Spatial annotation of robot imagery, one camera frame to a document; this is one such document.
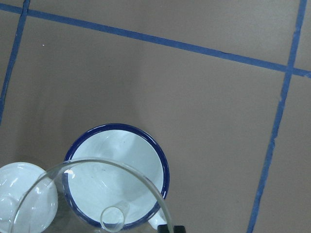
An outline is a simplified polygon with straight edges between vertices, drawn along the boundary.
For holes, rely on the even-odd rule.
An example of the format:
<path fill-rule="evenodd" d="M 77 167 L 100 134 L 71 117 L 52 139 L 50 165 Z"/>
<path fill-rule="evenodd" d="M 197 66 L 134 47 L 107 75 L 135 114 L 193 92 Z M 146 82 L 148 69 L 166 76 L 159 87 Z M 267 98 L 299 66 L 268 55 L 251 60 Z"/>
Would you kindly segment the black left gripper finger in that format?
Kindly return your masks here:
<path fill-rule="evenodd" d="M 168 225 L 159 225 L 157 227 L 158 233 L 186 233 L 186 228 L 182 225 L 175 225 L 172 229 Z"/>

